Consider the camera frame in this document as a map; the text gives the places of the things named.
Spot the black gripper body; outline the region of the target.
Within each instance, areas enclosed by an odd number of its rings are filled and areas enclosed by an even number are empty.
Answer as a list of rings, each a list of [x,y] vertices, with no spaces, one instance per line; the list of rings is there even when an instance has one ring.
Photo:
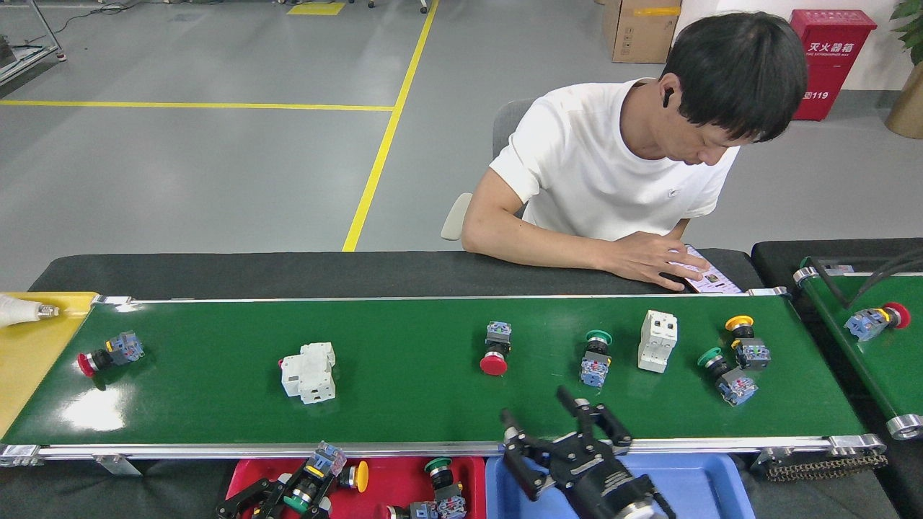
[[[580,518],[676,518],[653,480],[632,475],[612,453],[571,451],[568,468],[573,489],[562,493]]]

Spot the person's right hand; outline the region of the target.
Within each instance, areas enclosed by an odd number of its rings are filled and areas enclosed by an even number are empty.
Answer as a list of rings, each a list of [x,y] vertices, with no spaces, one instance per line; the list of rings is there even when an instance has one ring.
[[[629,280],[682,292],[685,280],[702,280],[708,260],[696,257],[672,234],[636,232],[603,245],[601,269]]]

